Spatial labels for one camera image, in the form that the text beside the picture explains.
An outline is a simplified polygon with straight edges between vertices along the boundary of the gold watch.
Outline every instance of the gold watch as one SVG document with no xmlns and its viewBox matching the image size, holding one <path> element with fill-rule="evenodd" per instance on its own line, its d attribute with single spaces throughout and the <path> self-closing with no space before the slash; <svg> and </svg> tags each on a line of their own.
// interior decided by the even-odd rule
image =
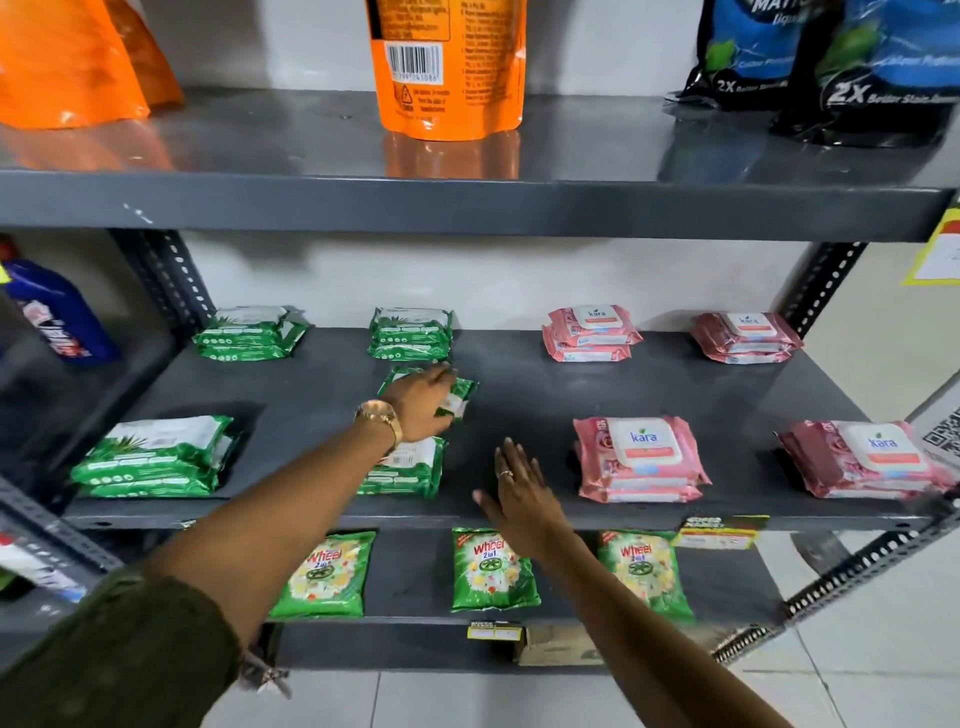
<svg viewBox="0 0 960 728">
<path fill-rule="evenodd" d="M 394 406 L 384 400 L 367 400 L 357 407 L 356 418 L 365 418 L 373 420 L 376 423 L 389 425 L 394 431 L 394 444 L 388 449 L 385 455 L 389 455 L 396 449 L 396 446 L 403 441 L 403 430 L 400 428 L 400 420 L 396 418 Z"/>
</svg>

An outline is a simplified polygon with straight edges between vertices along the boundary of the sleeve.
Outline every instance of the sleeve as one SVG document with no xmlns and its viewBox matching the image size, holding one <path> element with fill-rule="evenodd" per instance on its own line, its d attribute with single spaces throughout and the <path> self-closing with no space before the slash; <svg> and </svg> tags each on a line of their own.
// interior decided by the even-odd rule
<svg viewBox="0 0 960 728">
<path fill-rule="evenodd" d="M 240 658 L 209 597 L 123 569 L 0 676 L 0 722 L 196 728 L 236 679 Z"/>
</svg>

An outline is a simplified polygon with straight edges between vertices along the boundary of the pink kara wipes pack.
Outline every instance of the pink kara wipes pack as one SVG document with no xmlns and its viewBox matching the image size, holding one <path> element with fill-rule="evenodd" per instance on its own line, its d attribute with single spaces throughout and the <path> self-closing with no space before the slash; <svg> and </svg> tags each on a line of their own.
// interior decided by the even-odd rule
<svg viewBox="0 0 960 728">
<path fill-rule="evenodd" d="M 642 341 L 630 312 L 614 303 L 558 308 L 549 316 L 557 341 L 569 347 L 630 346 Z"/>
<path fill-rule="evenodd" d="M 543 327 L 543 345 L 546 352 L 557 361 L 623 361 L 630 358 L 630 347 L 627 345 L 571 347 L 557 341 L 551 327 Z"/>
<path fill-rule="evenodd" d="M 688 502 L 709 485 L 690 425 L 679 417 L 574 420 L 583 484 L 601 503 Z"/>
<path fill-rule="evenodd" d="M 780 435 L 816 497 L 903 499 L 927 490 L 941 493 L 954 478 L 931 463 L 913 442 L 906 422 L 853 423 L 804 420 Z"/>
<path fill-rule="evenodd" d="M 725 364 L 781 362 L 804 345 L 777 313 L 703 313 L 690 334 L 708 358 Z"/>
</svg>

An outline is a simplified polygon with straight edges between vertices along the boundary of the dark blue bottle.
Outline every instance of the dark blue bottle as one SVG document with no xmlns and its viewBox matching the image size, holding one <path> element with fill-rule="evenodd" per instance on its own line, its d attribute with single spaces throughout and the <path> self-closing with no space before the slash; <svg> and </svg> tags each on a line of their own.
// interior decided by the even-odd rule
<svg viewBox="0 0 960 728">
<path fill-rule="evenodd" d="M 107 332 L 69 280 L 20 257 L 0 234 L 0 285 L 64 361 L 101 364 L 120 358 Z"/>
</svg>

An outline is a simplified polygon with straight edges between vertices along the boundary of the hand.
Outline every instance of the hand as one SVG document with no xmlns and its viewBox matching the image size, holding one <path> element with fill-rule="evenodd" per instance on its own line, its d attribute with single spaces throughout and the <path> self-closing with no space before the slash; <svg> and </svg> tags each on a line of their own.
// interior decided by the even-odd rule
<svg viewBox="0 0 960 728">
<path fill-rule="evenodd" d="M 565 539 L 577 538 L 560 502 L 547 488 L 537 458 L 527 460 L 509 437 L 493 455 L 499 505 L 483 491 L 473 499 L 520 556 L 543 560 Z"/>
<path fill-rule="evenodd" d="M 450 427 L 453 417 L 436 415 L 456 383 L 457 375 L 449 364 L 435 364 L 390 382 L 380 399 L 393 406 L 403 430 L 403 442 L 416 443 Z"/>
</svg>

